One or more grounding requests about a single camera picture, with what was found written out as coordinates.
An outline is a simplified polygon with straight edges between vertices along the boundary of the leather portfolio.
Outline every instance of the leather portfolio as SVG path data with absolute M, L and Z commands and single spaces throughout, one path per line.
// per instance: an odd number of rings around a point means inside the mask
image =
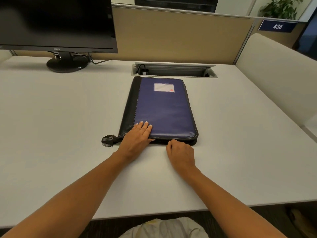
M 152 143 L 167 144 L 169 140 L 194 145 L 198 131 L 189 104 L 185 84 L 181 79 L 135 76 L 118 136 L 103 137 L 102 144 L 112 147 L 122 141 L 136 123 L 153 125 Z

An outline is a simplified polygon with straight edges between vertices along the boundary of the monitor base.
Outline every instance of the monitor base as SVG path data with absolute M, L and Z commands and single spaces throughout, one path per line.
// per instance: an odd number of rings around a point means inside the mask
M 72 73 L 87 67 L 89 62 L 86 56 L 72 56 L 69 52 L 59 52 L 59 56 L 50 59 L 46 66 L 56 73 Z

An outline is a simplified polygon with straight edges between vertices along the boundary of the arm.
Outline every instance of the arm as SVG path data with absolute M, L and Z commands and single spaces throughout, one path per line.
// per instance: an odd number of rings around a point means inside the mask
M 63 189 L 3 237 L 77 238 L 100 206 L 119 173 L 153 141 L 152 125 L 136 124 L 118 150 L 96 168 Z
M 229 238 L 286 238 L 263 217 L 204 176 L 195 166 L 191 146 L 172 140 L 166 151 L 174 169 L 194 189 Z

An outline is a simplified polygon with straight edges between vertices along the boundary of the finger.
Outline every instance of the finger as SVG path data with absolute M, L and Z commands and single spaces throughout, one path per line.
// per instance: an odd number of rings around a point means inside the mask
M 138 126 L 138 124 L 136 123 L 136 124 L 133 126 L 133 128 L 132 128 L 132 129 L 136 129 L 136 128 L 137 128 L 137 126 Z
M 172 143 L 171 143 L 171 141 L 169 141 L 167 146 L 166 146 L 166 152 L 167 152 L 167 155 L 169 157 L 172 155 Z
M 141 121 L 139 124 L 138 124 L 138 126 L 137 126 L 137 130 L 140 130 L 141 128 L 142 128 L 142 126 L 143 126 L 143 121 Z
M 141 134 L 144 134 L 144 132 L 146 131 L 147 127 L 149 126 L 149 122 L 146 121 L 143 125 L 143 127 L 141 128 L 140 132 Z
M 148 128 L 144 131 L 143 136 L 146 137 L 146 138 L 148 138 L 149 135 L 150 135 L 150 133 L 151 133 L 151 131 L 152 131 L 152 124 L 150 124 L 150 125 L 148 126 Z
M 155 141 L 155 139 L 147 139 L 147 142 L 148 142 L 148 143 L 151 143 L 151 142 L 153 142 L 153 141 Z
M 172 141 L 171 141 L 171 145 L 173 146 L 173 145 L 176 145 L 178 143 L 178 141 L 177 140 L 175 140 L 175 139 L 173 139 Z

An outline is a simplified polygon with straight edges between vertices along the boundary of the blue sign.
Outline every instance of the blue sign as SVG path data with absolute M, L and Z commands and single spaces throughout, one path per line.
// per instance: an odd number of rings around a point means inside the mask
M 296 22 L 263 20 L 259 31 L 291 33 L 296 27 Z

